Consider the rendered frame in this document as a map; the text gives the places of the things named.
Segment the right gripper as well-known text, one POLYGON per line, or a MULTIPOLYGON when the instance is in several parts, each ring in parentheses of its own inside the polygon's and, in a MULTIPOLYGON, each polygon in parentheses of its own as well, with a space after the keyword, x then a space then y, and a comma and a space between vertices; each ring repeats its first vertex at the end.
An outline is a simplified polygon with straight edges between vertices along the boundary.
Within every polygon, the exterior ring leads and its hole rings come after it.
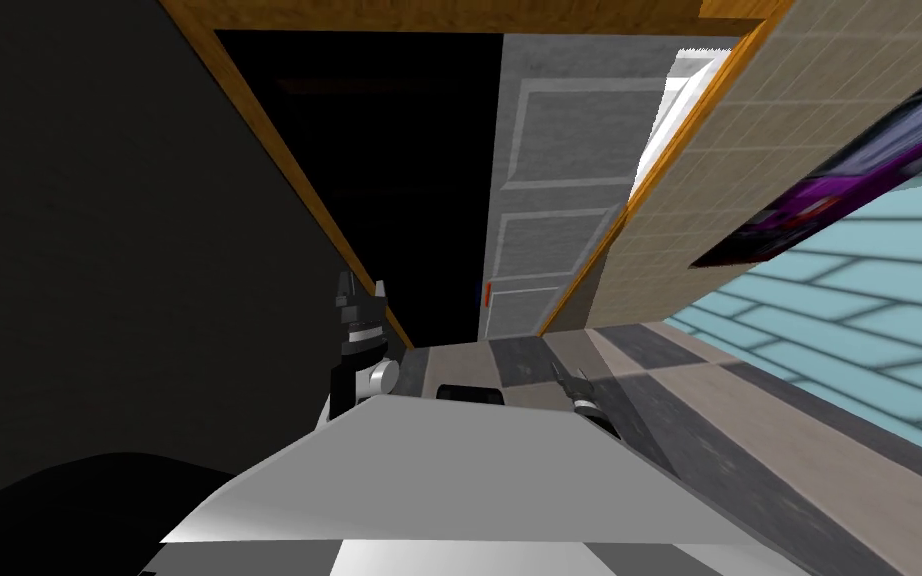
POLYGON ((571 378, 563 367, 551 363, 551 369, 558 385, 570 398, 575 408, 594 408, 594 387, 581 369, 576 370, 578 378, 571 378))

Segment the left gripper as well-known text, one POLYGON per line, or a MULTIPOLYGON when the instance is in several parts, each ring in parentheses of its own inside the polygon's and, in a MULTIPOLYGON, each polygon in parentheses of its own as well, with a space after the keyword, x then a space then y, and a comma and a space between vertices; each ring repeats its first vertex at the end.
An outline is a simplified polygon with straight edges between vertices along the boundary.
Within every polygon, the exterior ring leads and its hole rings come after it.
POLYGON ((355 294, 355 274, 340 273, 335 306, 345 334, 383 328, 386 321, 386 287, 383 280, 375 283, 374 296, 355 294))

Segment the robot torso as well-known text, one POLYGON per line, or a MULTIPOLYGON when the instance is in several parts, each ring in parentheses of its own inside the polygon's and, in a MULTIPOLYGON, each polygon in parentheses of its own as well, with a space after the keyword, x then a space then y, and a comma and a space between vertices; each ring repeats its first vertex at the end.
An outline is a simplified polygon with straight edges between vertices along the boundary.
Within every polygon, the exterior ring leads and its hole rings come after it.
POLYGON ((142 576, 814 576, 583 416, 377 396, 252 466, 142 576))

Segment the grey panelled door leaf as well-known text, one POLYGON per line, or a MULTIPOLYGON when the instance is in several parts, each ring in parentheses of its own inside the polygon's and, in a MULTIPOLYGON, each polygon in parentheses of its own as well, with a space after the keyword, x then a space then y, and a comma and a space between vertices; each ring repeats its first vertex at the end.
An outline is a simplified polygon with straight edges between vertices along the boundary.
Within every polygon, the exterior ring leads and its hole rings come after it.
POLYGON ((503 38, 478 338, 540 331, 735 37, 503 38))

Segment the purple wall picture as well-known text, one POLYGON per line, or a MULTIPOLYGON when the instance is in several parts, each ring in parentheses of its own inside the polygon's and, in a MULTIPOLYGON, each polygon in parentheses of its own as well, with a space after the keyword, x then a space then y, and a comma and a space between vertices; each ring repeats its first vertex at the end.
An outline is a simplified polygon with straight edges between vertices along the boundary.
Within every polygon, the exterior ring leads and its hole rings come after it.
POLYGON ((768 261, 922 173, 922 88, 699 256, 693 268, 768 261))

